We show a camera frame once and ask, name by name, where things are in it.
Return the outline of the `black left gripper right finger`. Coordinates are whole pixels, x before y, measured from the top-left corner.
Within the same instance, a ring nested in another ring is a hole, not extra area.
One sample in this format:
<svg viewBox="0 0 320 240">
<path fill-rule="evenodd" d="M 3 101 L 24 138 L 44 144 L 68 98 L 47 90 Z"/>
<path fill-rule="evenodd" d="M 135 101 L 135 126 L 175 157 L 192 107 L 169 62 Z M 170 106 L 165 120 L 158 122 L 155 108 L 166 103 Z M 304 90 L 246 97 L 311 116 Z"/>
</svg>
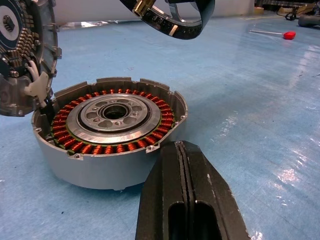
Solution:
<svg viewBox="0 0 320 240">
<path fill-rule="evenodd" d="M 200 147 L 178 143 L 178 162 L 189 240 L 248 240 L 232 191 Z"/>
</svg>

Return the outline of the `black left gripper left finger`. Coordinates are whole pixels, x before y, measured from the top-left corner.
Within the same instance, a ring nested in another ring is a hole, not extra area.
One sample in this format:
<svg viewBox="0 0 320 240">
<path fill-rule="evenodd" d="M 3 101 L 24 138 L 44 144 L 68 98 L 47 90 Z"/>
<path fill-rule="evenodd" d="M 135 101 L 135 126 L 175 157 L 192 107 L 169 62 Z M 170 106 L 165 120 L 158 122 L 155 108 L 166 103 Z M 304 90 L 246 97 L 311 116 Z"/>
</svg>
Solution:
<svg viewBox="0 0 320 240">
<path fill-rule="evenodd" d="M 160 150 L 142 188 L 137 240 L 192 240 L 194 194 L 187 141 Z"/>
</svg>

